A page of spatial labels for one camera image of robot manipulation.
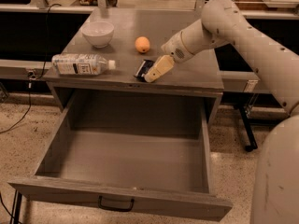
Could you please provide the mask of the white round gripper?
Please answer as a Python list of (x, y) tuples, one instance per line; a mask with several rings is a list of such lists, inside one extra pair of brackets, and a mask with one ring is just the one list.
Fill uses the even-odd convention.
[(169, 72), (176, 63), (184, 63), (191, 58), (182, 41), (182, 32), (173, 35), (161, 46), (165, 55), (160, 56), (149, 71), (144, 75), (146, 82), (151, 83)]

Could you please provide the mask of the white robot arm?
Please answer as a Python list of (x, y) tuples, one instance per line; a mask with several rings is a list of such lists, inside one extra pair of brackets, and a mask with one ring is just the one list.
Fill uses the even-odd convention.
[(267, 135), (257, 164), (250, 224), (299, 224), (299, 57), (252, 27), (232, 0), (209, 0), (201, 18), (162, 45), (167, 61), (148, 82), (205, 49), (231, 44), (289, 115)]

